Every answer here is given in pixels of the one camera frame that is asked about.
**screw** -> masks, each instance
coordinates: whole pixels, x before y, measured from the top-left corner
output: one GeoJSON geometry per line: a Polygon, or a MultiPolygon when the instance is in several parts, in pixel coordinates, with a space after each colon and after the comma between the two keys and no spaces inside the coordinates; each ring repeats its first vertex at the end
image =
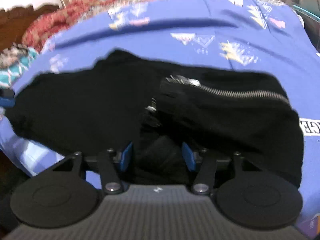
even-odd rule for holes
{"type": "Polygon", "coordinates": [[[195,192],[204,193],[209,190],[209,186],[203,183],[198,183],[193,186],[195,192]]]}
{"type": "Polygon", "coordinates": [[[121,188],[120,184],[117,182],[109,182],[105,185],[107,191],[117,191],[121,188]]]}

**zipper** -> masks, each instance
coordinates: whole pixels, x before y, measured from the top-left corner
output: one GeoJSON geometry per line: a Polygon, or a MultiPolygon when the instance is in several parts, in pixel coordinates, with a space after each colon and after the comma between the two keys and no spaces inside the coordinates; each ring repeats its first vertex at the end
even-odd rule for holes
{"type": "Polygon", "coordinates": [[[276,92],[267,91],[267,90],[251,90],[251,91],[241,91],[241,92],[231,91],[231,90],[219,90],[219,89],[207,87],[205,85],[201,85],[200,82],[196,79],[189,79],[183,76],[177,76],[177,77],[170,76],[170,78],[166,78],[166,80],[170,83],[188,85],[194,88],[198,88],[208,93],[214,94],[216,96],[222,96],[222,97],[228,97],[228,98],[241,98],[241,99],[269,98],[269,99],[282,101],[288,105],[290,104],[289,100],[283,95],[276,92]]]}

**teal fabric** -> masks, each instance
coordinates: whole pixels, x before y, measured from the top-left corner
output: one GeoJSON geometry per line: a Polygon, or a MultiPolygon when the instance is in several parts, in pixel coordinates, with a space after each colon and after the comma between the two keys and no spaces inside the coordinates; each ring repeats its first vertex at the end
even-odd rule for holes
{"type": "Polygon", "coordinates": [[[33,48],[28,48],[28,50],[27,56],[0,71],[0,88],[10,88],[14,81],[29,69],[31,63],[37,58],[38,52],[33,48]]]}

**bed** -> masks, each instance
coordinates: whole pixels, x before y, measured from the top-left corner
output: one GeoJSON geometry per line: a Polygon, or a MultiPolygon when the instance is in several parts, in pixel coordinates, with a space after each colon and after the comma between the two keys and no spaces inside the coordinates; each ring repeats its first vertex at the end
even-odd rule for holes
{"type": "MultiPolygon", "coordinates": [[[[62,0],[64,5],[70,1],[62,0]]],[[[114,48],[184,65],[275,75],[300,116],[305,136],[304,207],[297,225],[309,236],[319,233],[320,54],[291,8],[263,0],[154,0],[111,8],[48,39],[13,89],[18,94],[40,73],[92,68],[114,48]]],[[[0,149],[30,176],[63,159],[15,135],[5,113],[0,113],[0,149]]],[[[86,180],[101,188],[94,172],[88,171],[86,180]]]]}

